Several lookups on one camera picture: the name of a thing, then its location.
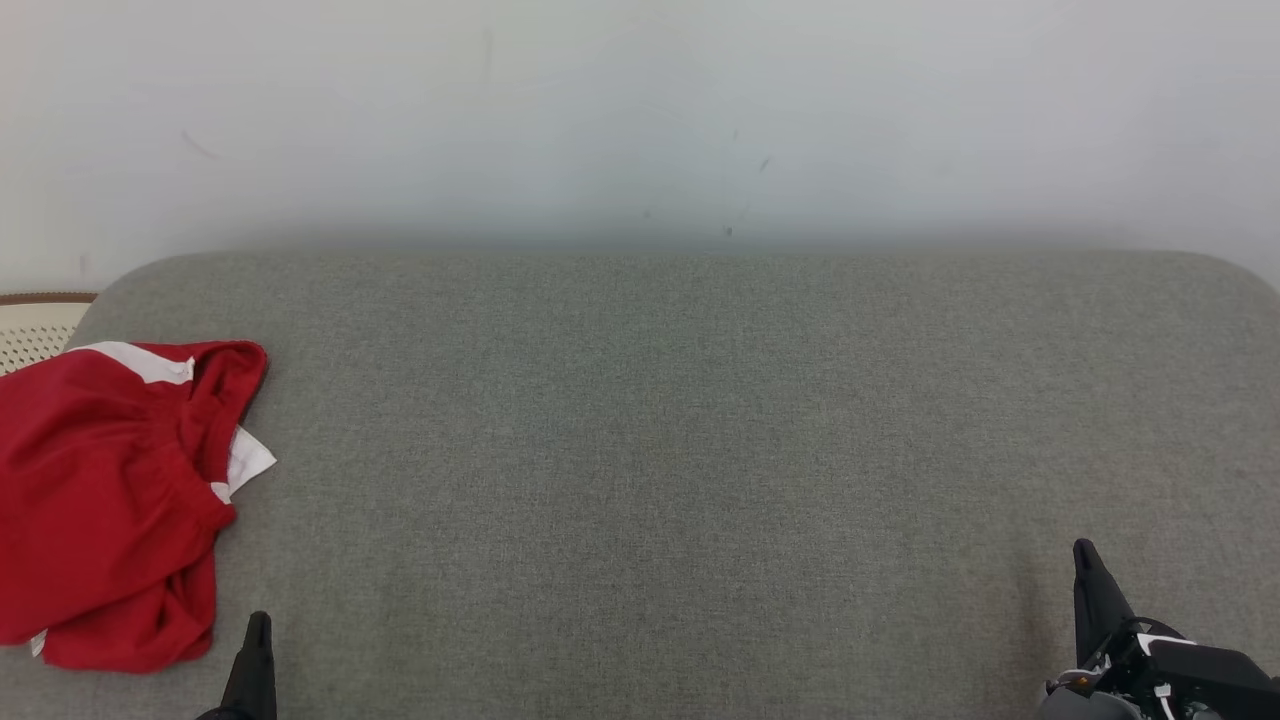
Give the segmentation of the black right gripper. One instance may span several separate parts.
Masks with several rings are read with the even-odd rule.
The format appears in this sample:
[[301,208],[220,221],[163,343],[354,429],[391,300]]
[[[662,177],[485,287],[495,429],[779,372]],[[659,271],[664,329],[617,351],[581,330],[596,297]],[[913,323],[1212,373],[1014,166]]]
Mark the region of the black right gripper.
[[1193,680],[1172,674],[1203,670],[1208,648],[1135,618],[1089,539],[1073,544],[1076,666],[1085,667],[1087,719],[1215,719]]

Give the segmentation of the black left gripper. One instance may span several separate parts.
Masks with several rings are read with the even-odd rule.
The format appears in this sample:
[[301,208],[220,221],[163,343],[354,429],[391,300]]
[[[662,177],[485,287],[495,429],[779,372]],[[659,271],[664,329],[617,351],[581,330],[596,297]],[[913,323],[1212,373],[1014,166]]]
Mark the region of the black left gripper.
[[273,624],[268,612],[255,611],[232,665],[221,707],[210,708],[197,720],[276,719],[276,712]]

